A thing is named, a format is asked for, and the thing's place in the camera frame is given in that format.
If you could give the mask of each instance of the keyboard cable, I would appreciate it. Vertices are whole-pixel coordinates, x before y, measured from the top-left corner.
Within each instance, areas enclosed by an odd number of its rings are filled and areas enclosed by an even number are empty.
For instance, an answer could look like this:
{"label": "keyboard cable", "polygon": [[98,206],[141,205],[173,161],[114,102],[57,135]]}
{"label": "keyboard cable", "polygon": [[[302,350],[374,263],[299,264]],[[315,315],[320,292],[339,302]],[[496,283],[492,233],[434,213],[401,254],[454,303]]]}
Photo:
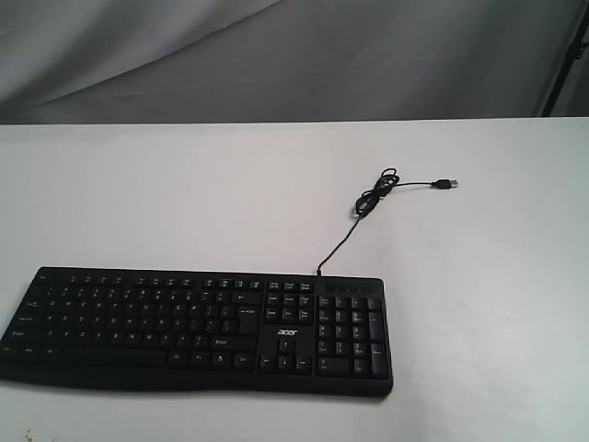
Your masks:
{"label": "keyboard cable", "polygon": [[458,187],[458,181],[456,180],[438,180],[432,182],[412,181],[401,183],[399,183],[399,181],[400,176],[397,174],[397,170],[395,168],[385,169],[380,174],[380,178],[376,181],[375,187],[369,191],[364,192],[360,198],[356,200],[356,220],[353,223],[352,228],[348,231],[347,235],[343,237],[340,243],[335,246],[335,248],[325,258],[325,260],[319,264],[317,267],[317,276],[321,276],[321,267],[323,267],[323,264],[329,261],[335,252],[338,251],[338,249],[348,240],[352,232],[358,227],[358,224],[360,224],[360,221],[365,219],[368,214],[375,210],[378,203],[380,203],[380,200],[385,198],[394,188],[401,186],[429,186],[433,189],[446,190]]}

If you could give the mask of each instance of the space bar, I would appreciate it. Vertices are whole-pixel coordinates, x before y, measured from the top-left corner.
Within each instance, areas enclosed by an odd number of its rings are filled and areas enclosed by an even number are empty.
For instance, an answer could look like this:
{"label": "space bar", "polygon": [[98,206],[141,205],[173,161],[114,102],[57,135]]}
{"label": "space bar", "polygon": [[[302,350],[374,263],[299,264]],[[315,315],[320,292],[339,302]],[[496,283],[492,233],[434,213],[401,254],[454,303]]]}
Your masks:
{"label": "space bar", "polygon": [[166,352],[110,348],[64,348],[61,361],[67,364],[108,366],[163,366]]}

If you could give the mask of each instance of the fabric backdrop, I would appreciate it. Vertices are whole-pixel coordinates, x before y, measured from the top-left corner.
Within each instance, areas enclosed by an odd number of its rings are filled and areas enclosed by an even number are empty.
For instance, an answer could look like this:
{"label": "fabric backdrop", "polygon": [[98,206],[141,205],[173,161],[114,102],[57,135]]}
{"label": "fabric backdrop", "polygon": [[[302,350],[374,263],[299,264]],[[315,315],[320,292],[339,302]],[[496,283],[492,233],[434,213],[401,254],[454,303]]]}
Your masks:
{"label": "fabric backdrop", "polygon": [[0,121],[536,115],[586,3],[0,0]]}

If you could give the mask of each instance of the white surface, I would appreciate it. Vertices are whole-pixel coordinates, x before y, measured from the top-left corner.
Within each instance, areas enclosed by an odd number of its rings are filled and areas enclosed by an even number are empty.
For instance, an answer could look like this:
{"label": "white surface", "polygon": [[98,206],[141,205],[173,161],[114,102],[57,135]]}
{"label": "white surface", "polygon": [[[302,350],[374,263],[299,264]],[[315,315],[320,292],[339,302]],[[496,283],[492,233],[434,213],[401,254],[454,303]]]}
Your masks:
{"label": "white surface", "polygon": [[0,384],[5,441],[587,440],[589,120],[0,127],[0,327],[42,265],[380,277],[382,402]]}

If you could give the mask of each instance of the computer keyboard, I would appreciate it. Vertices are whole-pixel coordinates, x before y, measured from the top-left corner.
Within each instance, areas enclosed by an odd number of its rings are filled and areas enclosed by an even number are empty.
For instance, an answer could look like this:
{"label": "computer keyboard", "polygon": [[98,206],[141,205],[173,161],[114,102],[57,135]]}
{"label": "computer keyboard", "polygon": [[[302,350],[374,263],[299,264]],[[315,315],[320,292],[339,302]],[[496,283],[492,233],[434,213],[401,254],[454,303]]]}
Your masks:
{"label": "computer keyboard", "polygon": [[386,396],[379,279],[41,267],[0,378],[97,390]]}

